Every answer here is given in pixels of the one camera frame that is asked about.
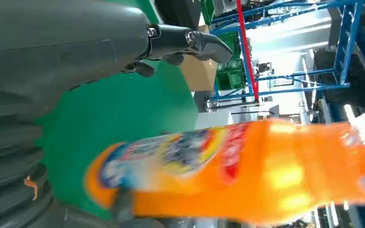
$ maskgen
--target orange soda bottle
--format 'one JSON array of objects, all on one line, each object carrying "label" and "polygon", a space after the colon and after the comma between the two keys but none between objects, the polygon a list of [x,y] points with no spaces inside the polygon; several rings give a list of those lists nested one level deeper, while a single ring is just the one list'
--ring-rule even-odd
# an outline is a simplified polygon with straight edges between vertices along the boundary
[{"label": "orange soda bottle", "polygon": [[108,147],[86,172],[104,208],[118,187],[141,217],[216,217],[274,224],[317,206],[365,203],[365,146],[347,123],[241,123]]}]

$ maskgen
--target screw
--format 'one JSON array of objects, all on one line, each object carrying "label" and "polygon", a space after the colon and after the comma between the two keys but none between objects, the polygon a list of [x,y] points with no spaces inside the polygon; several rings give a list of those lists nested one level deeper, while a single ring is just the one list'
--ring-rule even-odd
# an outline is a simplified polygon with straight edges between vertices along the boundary
[{"label": "screw", "polygon": [[147,34],[149,35],[149,37],[156,37],[157,36],[157,31],[155,28],[148,28],[147,29]]},{"label": "screw", "polygon": [[187,34],[185,34],[185,39],[187,40],[187,42],[189,44],[192,43],[195,39],[194,32],[192,32],[192,31],[187,32]]}]

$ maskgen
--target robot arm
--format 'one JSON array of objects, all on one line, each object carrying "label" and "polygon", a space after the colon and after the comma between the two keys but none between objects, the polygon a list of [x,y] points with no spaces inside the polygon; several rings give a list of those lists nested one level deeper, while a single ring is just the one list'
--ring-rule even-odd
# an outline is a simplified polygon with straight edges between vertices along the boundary
[{"label": "robot arm", "polygon": [[[217,37],[150,25],[139,9],[103,0],[0,0],[0,115],[52,110],[71,88],[119,72],[154,73],[143,59],[183,55],[224,63]],[[16,108],[6,110],[7,100]]]}]

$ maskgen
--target green mat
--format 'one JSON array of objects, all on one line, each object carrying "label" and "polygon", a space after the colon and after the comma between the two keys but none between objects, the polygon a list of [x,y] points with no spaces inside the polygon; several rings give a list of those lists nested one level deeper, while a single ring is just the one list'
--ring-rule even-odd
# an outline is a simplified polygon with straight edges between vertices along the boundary
[{"label": "green mat", "polygon": [[[157,22],[148,0],[124,0]],[[57,108],[38,120],[44,136],[43,163],[54,195],[102,218],[109,218],[83,190],[89,163],[107,146],[170,132],[192,130],[198,113],[178,67],[151,62],[156,74],[117,74],[63,95]]]}]

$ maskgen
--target blue metal frame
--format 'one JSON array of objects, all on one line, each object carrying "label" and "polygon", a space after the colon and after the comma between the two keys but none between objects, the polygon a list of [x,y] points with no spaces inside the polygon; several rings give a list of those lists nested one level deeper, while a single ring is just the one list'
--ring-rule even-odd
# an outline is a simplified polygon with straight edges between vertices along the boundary
[{"label": "blue metal frame", "polygon": [[[251,9],[246,12],[243,12],[244,16],[254,15],[262,13],[265,15],[265,11],[276,9],[280,7],[298,7],[298,6],[311,6],[307,9],[302,9],[296,12],[290,12],[287,14],[279,15],[276,17],[271,18],[263,18],[258,21],[253,22],[247,22],[245,23],[246,29],[252,29],[256,26],[263,25],[263,24],[269,24],[271,22],[284,20],[290,17],[298,16],[301,14],[313,12],[316,10],[322,10],[322,9],[328,9],[328,8],[339,8],[342,12],[342,23],[341,23],[341,29],[339,32],[339,39],[337,44],[337,52],[336,52],[336,58],[334,62],[333,68],[329,69],[321,69],[311,72],[295,72],[291,75],[281,75],[281,76],[268,76],[268,77],[262,77],[262,78],[256,78],[256,81],[262,81],[262,80],[272,80],[277,78],[285,78],[290,79],[297,82],[302,83],[311,83],[314,84],[312,87],[306,87],[306,88],[297,88],[297,89],[289,89],[289,90],[277,90],[277,91],[266,91],[266,92],[259,92],[259,95],[269,95],[269,94],[278,94],[278,93],[290,93],[290,92],[303,92],[303,91],[313,91],[313,90],[325,90],[325,89],[337,89],[337,88],[347,88],[349,87],[349,83],[346,83],[346,76],[349,70],[350,65],[350,58],[352,56],[353,46],[355,44],[355,38],[357,35],[357,29],[359,27],[359,21],[360,16],[363,9],[363,3],[365,0],[336,0],[336,1],[326,1],[326,2],[317,2],[317,3],[310,3],[306,0],[294,0],[290,2],[283,2],[275,5],[269,5],[265,7],[260,7],[256,9]],[[219,23],[224,22],[222,26],[217,27],[216,29],[211,31],[211,34],[214,35],[220,35],[228,32],[238,32],[240,29],[240,25],[232,25],[232,23],[238,21],[237,15],[229,15],[223,18],[214,19],[213,23]],[[240,42],[241,49],[243,50],[243,43]],[[244,69],[246,74],[247,82],[250,82],[250,74],[249,74],[249,67],[247,66],[247,61],[243,61],[244,63]],[[308,82],[302,79],[298,79],[295,77],[299,76],[305,76],[305,75],[320,75],[320,74],[329,74],[331,73],[333,77],[335,78],[336,83],[333,85],[325,85],[322,83],[314,83],[314,82]],[[229,93],[224,96],[220,96],[218,87],[215,83],[215,91],[216,96],[211,97],[211,100],[225,100],[225,99],[235,99],[235,98],[242,98],[242,97],[251,97],[253,96],[253,90],[251,87],[251,84],[248,84],[249,87],[249,93],[243,94],[243,95],[231,95],[233,93]]]}]

